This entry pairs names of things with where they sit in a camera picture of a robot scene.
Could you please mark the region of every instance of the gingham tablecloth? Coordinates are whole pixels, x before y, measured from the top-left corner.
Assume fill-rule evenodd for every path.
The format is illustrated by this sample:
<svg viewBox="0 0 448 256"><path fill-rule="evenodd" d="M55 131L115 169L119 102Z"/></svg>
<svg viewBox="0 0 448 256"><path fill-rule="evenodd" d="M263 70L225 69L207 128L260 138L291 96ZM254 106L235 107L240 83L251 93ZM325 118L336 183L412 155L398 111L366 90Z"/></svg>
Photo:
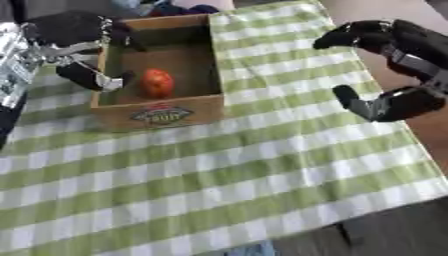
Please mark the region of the gingham tablecloth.
<svg viewBox="0 0 448 256"><path fill-rule="evenodd" d="M315 1L211 17L228 119L112 134L46 68L0 157L0 255L191 255L445 196L403 122L366 123L330 88L379 87Z"/></svg>

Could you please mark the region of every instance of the black fingertip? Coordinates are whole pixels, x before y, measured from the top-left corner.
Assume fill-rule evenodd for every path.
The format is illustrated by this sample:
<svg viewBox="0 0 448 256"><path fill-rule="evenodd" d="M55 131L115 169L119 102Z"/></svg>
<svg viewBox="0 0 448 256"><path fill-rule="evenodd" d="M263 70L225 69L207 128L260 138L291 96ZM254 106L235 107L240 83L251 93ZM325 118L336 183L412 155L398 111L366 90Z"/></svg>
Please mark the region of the black fingertip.
<svg viewBox="0 0 448 256"><path fill-rule="evenodd" d="M123 87L125 87L132 82L136 74L133 71L126 71L120 77L123 79Z"/></svg>
<svg viewBox="0 0 448 256"><path fill-rule="evenodd" d="M317 39L313 43L313 48L315 50L322 50L329 48L329 45L325 43L325 41L322 38Z"/></svg>
<svg viewBox="0 0 448 256"><path fill-rule="evenodd" d="M333 93L338 98L342 107L348 109L352 100L358 100L359 95L348 85L339 85L333 88Z"/></svg>

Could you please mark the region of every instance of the box label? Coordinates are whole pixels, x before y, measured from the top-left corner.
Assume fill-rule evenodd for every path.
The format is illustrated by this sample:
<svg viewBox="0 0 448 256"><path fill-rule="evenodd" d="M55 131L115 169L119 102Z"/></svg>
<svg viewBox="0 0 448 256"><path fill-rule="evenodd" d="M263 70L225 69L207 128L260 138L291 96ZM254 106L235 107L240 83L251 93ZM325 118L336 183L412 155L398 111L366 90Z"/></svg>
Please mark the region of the box label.
<svg viewBox="0 0 448 256"><path fill-rule="evenodd" d="M166 104L157 104L133 114L131 119L153 125L169 125L192 114L194 114L194 112L188 109Z"/></svg>

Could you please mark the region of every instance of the floor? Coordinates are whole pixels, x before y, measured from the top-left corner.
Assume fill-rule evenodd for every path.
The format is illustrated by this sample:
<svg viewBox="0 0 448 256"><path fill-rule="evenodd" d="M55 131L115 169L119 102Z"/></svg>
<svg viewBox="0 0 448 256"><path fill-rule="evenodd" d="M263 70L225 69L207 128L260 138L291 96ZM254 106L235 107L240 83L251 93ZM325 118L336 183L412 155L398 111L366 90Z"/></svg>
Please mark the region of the floor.
<svg viewBox="0 0 448 256"><path fill-rule="evenodd" d="M30 16L88 6L103 14L130 15L108 0L27 0ZM448 14L448 1L429 0ZM0 19L6 11L0 1ZM236 0L237 6L274 0ZM281 256L445 256L448 252L448 198L372 214L337 226L283 238L274 242Z"/></svg>

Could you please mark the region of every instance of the robot finger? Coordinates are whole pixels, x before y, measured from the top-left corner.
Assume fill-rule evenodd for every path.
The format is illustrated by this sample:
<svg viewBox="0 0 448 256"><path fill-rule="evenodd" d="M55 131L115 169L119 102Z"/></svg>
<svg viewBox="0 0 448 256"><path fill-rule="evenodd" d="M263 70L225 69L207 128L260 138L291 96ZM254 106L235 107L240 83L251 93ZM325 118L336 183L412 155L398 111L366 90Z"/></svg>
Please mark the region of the robot finger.
<svg viewBox="0 0 448 256"><path fill-rule="evenodd" d="M333 46L353 46L380 54L390 44L391 24L385 21L358 21L346 23L324 34L314 42L315 49Z"/></svg>
<svg viewBox="0 0 448 256"><path fill-rule="evenodd" d="M370 122L395 122L413 118L445 106L445 99L424 87L406 86L385 92L373 101L364 101L349 86L333 89L345 109Z"/></svg>

